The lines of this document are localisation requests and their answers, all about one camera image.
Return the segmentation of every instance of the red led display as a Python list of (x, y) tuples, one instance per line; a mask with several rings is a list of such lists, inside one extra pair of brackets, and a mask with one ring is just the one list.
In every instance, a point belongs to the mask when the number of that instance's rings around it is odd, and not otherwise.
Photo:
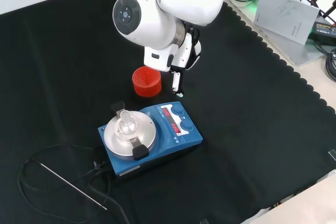
[(166, 116), (170, 116), (170, 113), (167, 108), (163, 108), (163, 112)]
[(177, 127), (172, 115), (169, 113), (169, 110), (167, 108), (162, 108), (163, 113), (165, 114), (165, 116), (167, 117), (168, 121), (170, 122), (173, 130), (175, 131), (175, 133), (181, 133), (179, 127)]
[(175, 123), (172, 123), (173, 129), (175, 131), (175, 133), (181, 133), (179, 127), (177, 127), (177, 125)]

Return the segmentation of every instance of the black cloth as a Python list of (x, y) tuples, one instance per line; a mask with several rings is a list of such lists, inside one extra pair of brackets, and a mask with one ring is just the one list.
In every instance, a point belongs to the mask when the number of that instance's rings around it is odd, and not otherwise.
[[(184, 75), (185, 96), (171, 92), (172, 76), (164, 73), (162, 92), (143, 99), (131, 80), (143, 48), (116, 31), (115, 2), (49, 0), (0, 16), (1, 223), (64, 223), (25, 204), (19, 166), (52, 144), (101, 145), (97, 128), (118, 100), (129, 110), (181, 101), (204, 138), (190, 153), (113, 188), (131, 223), (240, 223), (334, 168), (334, 110), (226, 4), (200, 27), (202, 57)], [(70, 180), (97, 158), (106, 156), (71, 149), (39, 160)], [(29, 170), (34, 185), (61, 184), (41, 168)], [(86, 191), (85, 181), (76, 185)], [(72, 188), (29, 196), (74, 220), (96, 209)], [(102, 212), (92, 223), (123, 223), (108, 206), (116, 217)]]

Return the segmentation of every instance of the scalloped edge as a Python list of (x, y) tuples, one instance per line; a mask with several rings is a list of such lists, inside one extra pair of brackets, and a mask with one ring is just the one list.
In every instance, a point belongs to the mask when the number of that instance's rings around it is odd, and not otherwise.
[(225, 8), (228, 8), (234, 15), (236, 15), (236, 17), (239, 19), (239, 23), (243, 26), (246, 27), (247, 30), (249, 30), (250, 33), (252, 33), (255, 37), (257, 37), (257, 39), (261, 42), (261, 44), (268, 50), (270, 51), (271, 55), (273, 57), (275, 57), (278, 61), (281, 62), (281, 64), (287, 69), (287, 71), (293, 73), (299, 80), (302, 84), (304, 84), (306, 86), (307, 89), (309, 89), (309, 91), (312, 93), (312, 95), (314, 96), (314, 98), (316, 100), (318, 100), (318, 103), (319, 103), (319, 106), (321, 108), (323, 108), (324, 110), (326, 110), (328, 113), (332, 113), (333, 115), (336, 114), (336, 111), (333, 107), (331, 106), (328, 106), (328, 103), (325, 99), (321, 98), (321, 95), (314, 91), (314, 87), (312, 85), (309, 85), (307, 80), (305, 78), (302, 78), (300, 73), (294, 71), (294, 68), (292, 66), (289, 66), (287, 64), (287, 62), (283, 59), (280, 58), (280, 56), (278, 54), (276, 54), (275, 52), (273, 52), (273, 49), (268, 47), (268, 44), (264, 41), (264, 39), (259, 36), (259, 33), (257, 33), (256, 31), (253, 31), (253, 29), (246, 24), (245, 21), (243, 21), (241, 19), (241, 17), (237, 14), (236, 11), (233, 10), (233, 8), (231, 6), (229, 6), (226, 2), (223, 2), (223, 6), (225, 6)]

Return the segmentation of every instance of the paper document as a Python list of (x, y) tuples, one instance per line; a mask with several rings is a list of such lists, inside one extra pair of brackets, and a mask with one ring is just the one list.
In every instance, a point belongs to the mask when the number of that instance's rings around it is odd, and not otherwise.
[(304, 45), (318, 12), (298, 0), (259, 0), (254, 23)]

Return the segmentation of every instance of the white robotic arm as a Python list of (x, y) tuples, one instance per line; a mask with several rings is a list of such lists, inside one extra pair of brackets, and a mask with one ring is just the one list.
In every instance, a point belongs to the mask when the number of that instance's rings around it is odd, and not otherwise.
[(173, 91), (182, 95), (183, 70), (199, 58), (201, 44), (191, 24), (205, 26), (223, 0), (117, 0), (113, 21), (126, 39), (145, 47), (144, 64), (174, 73)]

